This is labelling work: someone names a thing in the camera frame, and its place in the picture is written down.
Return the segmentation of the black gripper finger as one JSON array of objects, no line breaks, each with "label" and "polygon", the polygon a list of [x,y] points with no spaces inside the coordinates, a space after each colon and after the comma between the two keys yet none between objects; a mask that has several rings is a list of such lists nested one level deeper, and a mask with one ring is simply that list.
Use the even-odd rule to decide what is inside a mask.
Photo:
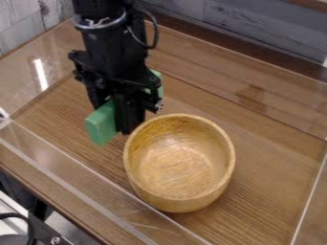
[{"label": "black gripper finger", "polygon": [[111,96],[111,89],[104,82],[98,80],[87,85],[87,93],[94,108],[99,109]]},{"label": "black gripper finger", "polygon": [[127,94],[114,95],[115,126],[119,132],[128,135],[144,122],[146,110],[140,100]]}]

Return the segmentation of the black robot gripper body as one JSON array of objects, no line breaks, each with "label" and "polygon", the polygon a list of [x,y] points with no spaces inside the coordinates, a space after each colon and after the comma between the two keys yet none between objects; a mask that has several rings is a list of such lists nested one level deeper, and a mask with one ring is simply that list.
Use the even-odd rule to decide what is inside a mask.
[{"label": "black robot gripper body", "polygon": [[159,42],[159,26],[151,12],[124,12],[116,19],[95,20],[76,14],[76,29],[82,32],[84,51],[71,51],[75,78],[132,78],[146,66],[148,51]]}]

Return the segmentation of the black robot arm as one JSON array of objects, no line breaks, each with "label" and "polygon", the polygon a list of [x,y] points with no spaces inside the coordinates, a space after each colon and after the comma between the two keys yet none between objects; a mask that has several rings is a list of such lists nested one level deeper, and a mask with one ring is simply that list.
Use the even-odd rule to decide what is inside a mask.
[{"label": "black robot arm", "polygon": [[162,79],[146,64],[159,44],[161,33],[147,37],[146,19],[154,14],[139,0],[72,0],[74,24],[84,49],[68,53],[75,79],[87,89],[95,108],[114,103],[116,130],[130,134],[146,120],[146,113],[162,109]]}]

